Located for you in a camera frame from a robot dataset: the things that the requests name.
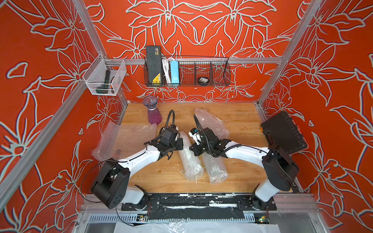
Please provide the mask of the bubble wrap sheet of vase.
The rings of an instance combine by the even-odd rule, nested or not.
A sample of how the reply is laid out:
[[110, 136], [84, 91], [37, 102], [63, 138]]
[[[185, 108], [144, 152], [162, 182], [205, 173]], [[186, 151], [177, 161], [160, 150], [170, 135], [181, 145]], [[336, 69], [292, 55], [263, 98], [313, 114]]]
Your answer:
[[92, 156], [102, 162], [110, 158], [120, 160], [143, 149], [144, 143], [156, 137], [157, 125], [117, 125], [110, 122], [92, 151]]

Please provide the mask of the purple glass vase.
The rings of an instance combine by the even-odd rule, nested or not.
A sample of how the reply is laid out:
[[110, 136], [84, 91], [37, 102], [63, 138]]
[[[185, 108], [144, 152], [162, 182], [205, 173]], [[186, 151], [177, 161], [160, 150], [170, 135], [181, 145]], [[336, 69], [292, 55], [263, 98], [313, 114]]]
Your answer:
[[143, 100], [143, 105], [147, 108], [148, 121], [150, 124], [159, 125], [162, 122], [161, 113], [157, 107], [158, 98], [154, 96], [147, 96]]

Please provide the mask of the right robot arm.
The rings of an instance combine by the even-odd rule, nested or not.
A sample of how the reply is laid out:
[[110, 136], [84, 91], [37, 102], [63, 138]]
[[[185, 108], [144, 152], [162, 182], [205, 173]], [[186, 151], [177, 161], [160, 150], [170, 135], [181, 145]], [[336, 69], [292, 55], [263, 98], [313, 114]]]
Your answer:
[[269, 147], [254, 147], [232, 141], [219, 139], [210, 128], [202, 128], [196, 115], [193, 116], [196, 127], [189, 136], [195, 143], [190, 146], [195, 156], [207, 153], [214, 158], [239, 159], [263, 168], [267, 178], [257, 185], [249, 198], [249, 205], [255, 210], [264, 210], [270, 199], [280, 191], [289, 191], [297, 174], [298, 165], [277, 144]]

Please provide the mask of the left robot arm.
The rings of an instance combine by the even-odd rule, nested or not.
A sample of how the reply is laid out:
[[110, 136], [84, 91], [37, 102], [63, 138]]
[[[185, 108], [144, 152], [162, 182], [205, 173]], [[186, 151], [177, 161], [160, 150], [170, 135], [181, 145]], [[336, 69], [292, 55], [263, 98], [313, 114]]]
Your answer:
[[125, 159], [103, 162], [103, 167], [91, 186], [91, 193], [108, 209], [120, 204], [132, 204], [139, 209], [148, 205], [148, 192], [138, 185], [130, 187], [129, 180], [149, 164], [164, 157], [171, 159], [175, 151], [183, 149], [183, 139], [175, 125], [173, 110], [170, 110], [166, 125], [159, 135], [144, 145], [145, 149]]

